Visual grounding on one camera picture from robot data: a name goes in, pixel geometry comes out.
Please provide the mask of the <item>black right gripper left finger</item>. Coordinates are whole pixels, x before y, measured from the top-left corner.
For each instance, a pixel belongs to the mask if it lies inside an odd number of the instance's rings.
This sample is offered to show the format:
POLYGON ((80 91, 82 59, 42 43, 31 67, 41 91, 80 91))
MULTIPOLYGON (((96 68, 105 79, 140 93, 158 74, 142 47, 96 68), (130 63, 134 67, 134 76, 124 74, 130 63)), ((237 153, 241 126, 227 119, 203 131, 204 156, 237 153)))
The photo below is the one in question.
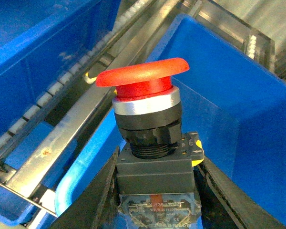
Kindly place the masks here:
POLYGON ((50 226, 51 229, 97 229, 108 196, 113 196, 114 172, 120 148, 115 151, 78 199, 50 226))

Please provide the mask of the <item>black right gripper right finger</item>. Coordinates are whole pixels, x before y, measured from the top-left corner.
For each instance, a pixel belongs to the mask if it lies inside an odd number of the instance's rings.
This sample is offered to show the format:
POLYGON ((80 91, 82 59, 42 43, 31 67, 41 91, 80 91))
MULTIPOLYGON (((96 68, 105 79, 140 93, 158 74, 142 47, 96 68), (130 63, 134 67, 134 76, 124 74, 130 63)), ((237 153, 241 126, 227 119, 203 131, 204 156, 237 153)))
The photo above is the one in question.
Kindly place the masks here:
POLYGON ((286 228, 208 158, 195 167, 195 184, 202 204, 204 229, 286 228))

